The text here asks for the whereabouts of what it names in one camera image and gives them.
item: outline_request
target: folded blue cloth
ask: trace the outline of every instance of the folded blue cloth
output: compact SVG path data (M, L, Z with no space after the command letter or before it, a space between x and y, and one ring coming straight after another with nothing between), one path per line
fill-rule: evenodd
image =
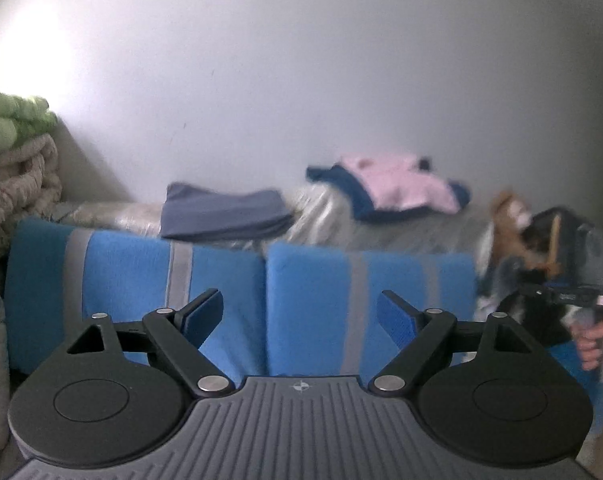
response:
M175 182L166 191L161 234L186 242L247 240L278 236L292 223L274 189L234 195Z

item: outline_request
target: metal rivet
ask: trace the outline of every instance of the metal rivet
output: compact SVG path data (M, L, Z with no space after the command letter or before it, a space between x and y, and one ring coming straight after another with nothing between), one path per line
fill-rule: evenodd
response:
M207 375L197 381L197 387L203 392L220 392L229 384L229 380L221 375Z
M377 377L373 384L383 392L396 392L406 386L406 381L396 375L382 375Z

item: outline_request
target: beige knitted blanket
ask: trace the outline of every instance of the beige knitted blanket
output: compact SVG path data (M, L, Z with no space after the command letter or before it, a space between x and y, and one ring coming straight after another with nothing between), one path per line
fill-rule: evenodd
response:
M61 195L57 147L50 135L0 153L0 258L8 253L18 222L25 216L50 215Z

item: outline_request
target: human hand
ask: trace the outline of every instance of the human hand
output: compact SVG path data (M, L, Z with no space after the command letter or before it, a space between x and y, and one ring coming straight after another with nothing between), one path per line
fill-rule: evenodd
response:
M603 351L598 341L603 338L603 321L594 327L584 330L578 324L570 327L570 332L577 345L577 352L584 370L594 370L601 365Z

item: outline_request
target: white wall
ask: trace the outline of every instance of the white wall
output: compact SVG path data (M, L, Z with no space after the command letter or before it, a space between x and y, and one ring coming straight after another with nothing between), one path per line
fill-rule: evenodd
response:
M410 150L481 202L513 184L603 219L595 43L561 0L0 0L0 90L60 114L74 200Z

